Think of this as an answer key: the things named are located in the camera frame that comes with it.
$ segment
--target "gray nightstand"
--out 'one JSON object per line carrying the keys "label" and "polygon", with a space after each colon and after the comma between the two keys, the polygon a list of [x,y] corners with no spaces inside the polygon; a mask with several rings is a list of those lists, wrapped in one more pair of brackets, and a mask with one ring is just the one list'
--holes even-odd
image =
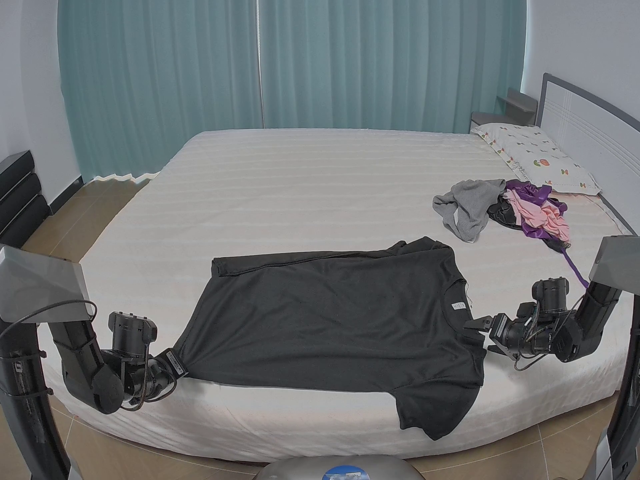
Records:
{"label": "gray nightstand", "polygon": [[498,96],[498,100],[504,103],[504,114],[472,112],[469,130],[487,123],[508,123],[527,126],[535,122],[536,111],[538,110],[537,100],[512,88],[507,91],[507,98]]}

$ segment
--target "white headboard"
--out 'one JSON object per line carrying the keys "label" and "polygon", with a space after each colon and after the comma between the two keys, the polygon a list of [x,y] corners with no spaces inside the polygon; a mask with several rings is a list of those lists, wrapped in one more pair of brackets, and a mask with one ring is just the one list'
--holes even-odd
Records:
{"label": "white headboard", "polygon": [[640,122],[580,87],[545,73],[536,124],[602,188],[607,206],[640,232]]}

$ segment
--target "tiled floor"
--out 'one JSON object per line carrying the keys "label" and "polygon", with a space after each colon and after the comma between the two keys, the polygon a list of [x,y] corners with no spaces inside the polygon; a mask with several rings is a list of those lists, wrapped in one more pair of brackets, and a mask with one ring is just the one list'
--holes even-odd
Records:
{"label": "tiled floor", "polygon": [[[24,249],[79,261],[145,184],[112,180],[83,187],[44,222]],[[54,397],[51,402],[60,435],[85,480],[250,480],[260,469],[117,439],[74,418]],[[602,400],[473,450],[409,462],[429,480],[578,479],[611,417],[614,402],[615,397]],[[0,477],[29,478],[1,412]],[[640,467],[629,478],[640,478]]]}

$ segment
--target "mattress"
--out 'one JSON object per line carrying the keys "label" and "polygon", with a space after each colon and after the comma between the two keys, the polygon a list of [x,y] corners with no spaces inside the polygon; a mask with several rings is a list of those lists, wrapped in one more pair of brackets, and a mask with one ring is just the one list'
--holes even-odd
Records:
{"label": "mattress", "polygon": [[[466,134],[371,130],[244,130],[192,138],[121,210],[81,264],[99,308],[100,346],[112,311],[158,327],[151,353],[174,345],[210,277],[213,257],[308,250],[377,250],[430,236],[450,244],[468,281],[474,317],[514,317],[531,285],[565,276],[564,258],[539,240],[490,221],[475,243],[460,241],[431,207],[463,179],[512,177],[483,140]],[[587,275],[602,236],[620,229],[597,198],[568,204],[570,255]],[[570,364],[548,357],[525,372],[487,354],[478,398],[437,441],[400,430],[388,393],[236,387],[184,378],[164,401],[102,415],[63,386],[60,359],[41,329],[48,384],[68,407],[113,435],[184,454],[272,461],[292,456],[392,454],[402,458],[482,445],[610,396],[619,386],[632,304],[624,294],[597,352]]]}

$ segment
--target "pink garment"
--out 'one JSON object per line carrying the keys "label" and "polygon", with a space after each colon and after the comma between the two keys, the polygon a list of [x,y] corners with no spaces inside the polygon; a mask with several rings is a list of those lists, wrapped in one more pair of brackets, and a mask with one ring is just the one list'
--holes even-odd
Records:
{"label": "pink garment", "polygon": [[545,201],[542,206],[520,199],[520,196],[513,190],[505,190],[502,197],[507,199],[516,214],[516,224],[522,225],[526,222],[533,228],[542,228],[549,235],[559,238],[562,242],[569,242],[569,224],[560,215],[560,210],[554,205]]}

